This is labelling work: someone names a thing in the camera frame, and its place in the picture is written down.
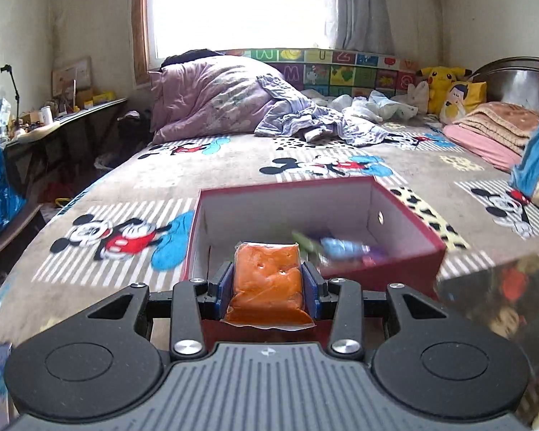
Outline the orange clay packet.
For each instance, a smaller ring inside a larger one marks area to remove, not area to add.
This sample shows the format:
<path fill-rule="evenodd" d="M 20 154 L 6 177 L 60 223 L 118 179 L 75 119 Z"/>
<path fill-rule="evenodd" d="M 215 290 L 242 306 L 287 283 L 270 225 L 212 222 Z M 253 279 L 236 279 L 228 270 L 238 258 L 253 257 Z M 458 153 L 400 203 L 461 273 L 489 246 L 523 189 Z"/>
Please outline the orange clay packet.
<path fill-rule="evenodd" d="M 244 242 L 234 254 L 232 297 L 224 321 L 237 327 L 311 328 L 298 244 Z"/>

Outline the portrait printed box lid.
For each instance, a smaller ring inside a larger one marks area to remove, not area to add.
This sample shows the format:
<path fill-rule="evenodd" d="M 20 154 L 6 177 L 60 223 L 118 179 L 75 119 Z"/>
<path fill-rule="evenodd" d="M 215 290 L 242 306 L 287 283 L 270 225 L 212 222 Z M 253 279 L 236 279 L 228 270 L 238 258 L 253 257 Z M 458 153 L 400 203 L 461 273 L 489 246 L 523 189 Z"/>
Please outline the portrait printed box lid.
<path fill-rule="evenodd" d="M 532 381 L 517 416 L 539 429 L 539 256 L 441 278 L 436 293 L 445 305 L 521 348 Z"/>

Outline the light blue clay packet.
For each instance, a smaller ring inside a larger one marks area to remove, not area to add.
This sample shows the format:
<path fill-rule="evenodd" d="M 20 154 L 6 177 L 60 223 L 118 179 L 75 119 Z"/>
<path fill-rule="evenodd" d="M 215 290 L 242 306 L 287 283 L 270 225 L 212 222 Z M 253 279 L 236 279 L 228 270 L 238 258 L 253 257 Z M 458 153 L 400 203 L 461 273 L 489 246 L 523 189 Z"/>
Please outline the light blue clay packet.
<path fill-rule="evenodd" d="M 359 259 L 370 253 L 370 247 L 359 241 L 324 237 L 320 245 L 327 258 L 337 261 Z"/>

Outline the red cardboard shoe box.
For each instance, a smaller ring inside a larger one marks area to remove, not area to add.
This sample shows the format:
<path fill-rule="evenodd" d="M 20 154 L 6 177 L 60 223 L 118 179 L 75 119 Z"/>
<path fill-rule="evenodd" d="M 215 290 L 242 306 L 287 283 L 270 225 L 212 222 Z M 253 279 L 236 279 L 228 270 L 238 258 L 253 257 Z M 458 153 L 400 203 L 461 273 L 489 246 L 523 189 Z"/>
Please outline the red cardboard shoe box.
<path fill-rule="evenodd" d="M 241 242 L 292 242 L 294 232 L 359 241 L 386 259 L 365 269 L 322 269 L 322 276 L 383 291 L 404 283 L 429 297 L 445 243 L 372 177 L 319 179 L 203 190 L 190 230 L 183 279 L 207 278 L 231 261 Z"/>

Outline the mickey mouse bed blanket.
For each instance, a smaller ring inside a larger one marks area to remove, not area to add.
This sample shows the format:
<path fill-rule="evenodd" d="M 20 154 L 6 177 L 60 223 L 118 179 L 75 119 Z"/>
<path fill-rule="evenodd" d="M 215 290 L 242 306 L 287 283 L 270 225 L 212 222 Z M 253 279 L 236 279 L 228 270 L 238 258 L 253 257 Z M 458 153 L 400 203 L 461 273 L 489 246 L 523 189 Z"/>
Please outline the mickey mouse bed blanket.
<path fill-rule="evenodd" d="M 251 134 L 151 146 L 107 173 L 55 215 L 15 260 L 0 288 L 0 343 L 17 342 L 129 282 L 177 282 L 180 267 L 156 269 L 152 251 L 98 262 L 92 247 L 50 248 L 82 214 L 116 224 L 138 217 L 162 227 L 197 207 L 201 190 L 371 176 L 400 198 L 447 246 L 443 278 L 539 255 L 539 208 L 514 196 L 509 169 L 520 157 L 463 129 L 387 125 L 390 138 L 362 148 Z"/>

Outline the purple crumpled sheet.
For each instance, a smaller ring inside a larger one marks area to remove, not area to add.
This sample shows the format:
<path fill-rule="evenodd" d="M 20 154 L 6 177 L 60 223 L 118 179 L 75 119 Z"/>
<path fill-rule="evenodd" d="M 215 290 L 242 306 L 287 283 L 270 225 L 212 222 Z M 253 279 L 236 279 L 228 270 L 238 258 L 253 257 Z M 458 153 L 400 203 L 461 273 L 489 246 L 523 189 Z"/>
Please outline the purple crumpled sheet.
<path fill-rule="evenodd" d="M 256 126 L 257 136 L 298 137 L 307 143 L 337 137 L 350 146 L 365 147 L 382 143 L 390 135 L 369 120 L 317 105 L 274 75 L 258 76 L 257 82 L 275 101 Z"/>

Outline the pink quilt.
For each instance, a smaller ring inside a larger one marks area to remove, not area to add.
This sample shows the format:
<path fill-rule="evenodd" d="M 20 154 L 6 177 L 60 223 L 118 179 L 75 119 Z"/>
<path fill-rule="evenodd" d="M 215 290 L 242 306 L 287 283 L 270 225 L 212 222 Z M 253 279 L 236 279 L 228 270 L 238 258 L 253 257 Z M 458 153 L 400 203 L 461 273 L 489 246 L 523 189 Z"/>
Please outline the pink quilt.
<path fill-rule="evenodd" d="M 245 56 L 209 56 L 152 71 L 153 143 L 251 133 L 275 99 L 259 84 L 274 67 Z"/>

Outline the cluttered side desk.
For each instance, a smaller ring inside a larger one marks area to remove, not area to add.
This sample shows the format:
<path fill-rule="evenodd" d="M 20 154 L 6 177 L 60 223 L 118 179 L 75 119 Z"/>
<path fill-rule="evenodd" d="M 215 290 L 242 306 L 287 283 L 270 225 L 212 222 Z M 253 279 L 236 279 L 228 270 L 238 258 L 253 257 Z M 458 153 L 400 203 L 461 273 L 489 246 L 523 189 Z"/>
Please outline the cluttered side desk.
<path fill-rule="evenodd" d="M 127 102 L 119 98 L 82 110 L 9 142 L 4 147 L 4 159 L 10 184 L 28 199 L 34 185 L 60 167 L 79 162 L 82 157 L 96 159 L 112 137 Z"/>

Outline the white bunny plush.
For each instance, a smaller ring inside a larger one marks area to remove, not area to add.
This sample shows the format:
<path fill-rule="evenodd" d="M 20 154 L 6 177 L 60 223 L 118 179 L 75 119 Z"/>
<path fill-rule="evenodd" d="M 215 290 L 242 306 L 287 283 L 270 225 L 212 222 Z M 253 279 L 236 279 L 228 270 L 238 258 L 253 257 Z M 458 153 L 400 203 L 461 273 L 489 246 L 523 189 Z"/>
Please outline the white bunny plush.
<path fill-rule="evenodd" d="M 416 107 L 419 114 L 428 112 L 429 85 L 427 81 L 420 81 L 417 85 L 409 84 L 405 102 Z"/>

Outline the alphabet foam mat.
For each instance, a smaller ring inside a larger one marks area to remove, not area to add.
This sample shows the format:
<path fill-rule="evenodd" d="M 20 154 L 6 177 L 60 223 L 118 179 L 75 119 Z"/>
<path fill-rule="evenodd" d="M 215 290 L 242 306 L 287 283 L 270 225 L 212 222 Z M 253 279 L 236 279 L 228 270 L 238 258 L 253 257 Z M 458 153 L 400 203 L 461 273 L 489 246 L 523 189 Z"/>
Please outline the alphabet foam mat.
<path fill-rule="evenodd" d="M 296 89 L 313 89 L 323 96 L 366 96 L 372 91 L 399 96 L 418 83 L 418 64 L 397 56 L 321 49 L 247 49 L 228 54 L 269 64 Z"/>

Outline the folded pink blankets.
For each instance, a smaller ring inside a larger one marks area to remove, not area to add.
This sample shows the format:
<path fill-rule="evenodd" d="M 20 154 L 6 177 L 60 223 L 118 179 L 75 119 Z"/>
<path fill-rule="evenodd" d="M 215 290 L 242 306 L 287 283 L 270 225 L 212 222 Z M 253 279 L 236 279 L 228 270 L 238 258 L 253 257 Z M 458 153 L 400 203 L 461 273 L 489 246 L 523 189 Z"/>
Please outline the folded pink blankets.
<path fill-rule="evenodd" d="M 539 113 L 507 102 L 480 104 L 444 126 L 443 133 L 495 168 L 509 172 L 517 166 L 533 133 Z"/>

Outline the yellow cartoon pillow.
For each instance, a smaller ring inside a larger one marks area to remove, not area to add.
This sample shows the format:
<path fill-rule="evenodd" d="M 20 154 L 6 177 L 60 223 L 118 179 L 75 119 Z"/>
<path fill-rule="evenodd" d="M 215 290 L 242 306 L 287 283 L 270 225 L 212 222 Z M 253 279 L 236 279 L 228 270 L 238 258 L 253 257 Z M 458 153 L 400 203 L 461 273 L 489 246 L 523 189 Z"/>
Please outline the yellow cartoon pillow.
<path fill-rule="evenodd" d="M 449 89 L 439 114 L 442 124 L 459 120 L 487 100 L 487 84 L 456 82 Z"/>

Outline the pikachu plush toy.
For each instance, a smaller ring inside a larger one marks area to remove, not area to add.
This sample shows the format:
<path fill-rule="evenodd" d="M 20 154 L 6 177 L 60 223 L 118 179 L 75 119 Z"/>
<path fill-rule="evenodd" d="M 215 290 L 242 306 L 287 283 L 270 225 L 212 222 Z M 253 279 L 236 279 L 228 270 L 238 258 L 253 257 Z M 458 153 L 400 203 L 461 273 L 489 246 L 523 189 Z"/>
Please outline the pikachu plush toy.
<path fill-rule="evenodd" d="M 429 87 L 427 112 L 433 115 L 439 114 L 454 82 L 462 81 L 471 74 L 470 69 L 463 67 L 433 66 L 418 70 L 416 75 L 426 80 Z"/>

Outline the grey curtain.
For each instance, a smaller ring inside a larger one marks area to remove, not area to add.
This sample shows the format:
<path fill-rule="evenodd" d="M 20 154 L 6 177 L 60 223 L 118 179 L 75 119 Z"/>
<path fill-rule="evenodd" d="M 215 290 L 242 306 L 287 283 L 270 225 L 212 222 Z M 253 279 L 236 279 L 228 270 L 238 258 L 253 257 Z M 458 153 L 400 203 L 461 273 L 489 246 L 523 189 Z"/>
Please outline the grey curtain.
<path fill-rule="evenodd" d="M 392 54 L 393 38 L 386 0 L 338 0 L 335 47 Z"/>

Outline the dark wooden headboard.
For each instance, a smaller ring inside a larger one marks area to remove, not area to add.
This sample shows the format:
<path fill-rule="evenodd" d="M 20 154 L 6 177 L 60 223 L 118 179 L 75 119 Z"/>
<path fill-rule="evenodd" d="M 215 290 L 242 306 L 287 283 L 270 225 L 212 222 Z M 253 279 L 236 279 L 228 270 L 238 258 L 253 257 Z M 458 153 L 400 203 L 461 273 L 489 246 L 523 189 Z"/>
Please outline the dark wooden headboard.
<path fill-rule="evenodd" d="M 521 105 L 539 113 L 539 57 L 508 57 L 477 69 L 470 82 L 487 84 L 487 101 Z"/>

